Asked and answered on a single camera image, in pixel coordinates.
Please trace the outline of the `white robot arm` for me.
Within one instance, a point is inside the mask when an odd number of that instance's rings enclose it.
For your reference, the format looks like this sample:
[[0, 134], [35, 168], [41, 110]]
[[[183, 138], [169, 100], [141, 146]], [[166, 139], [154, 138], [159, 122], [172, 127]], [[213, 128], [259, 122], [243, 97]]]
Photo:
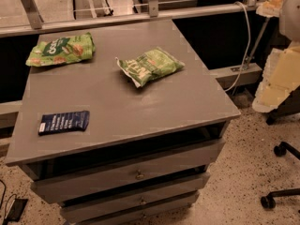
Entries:
[[282, 0], [279, 32], [291, 41], [300, 41], [300, 0]]

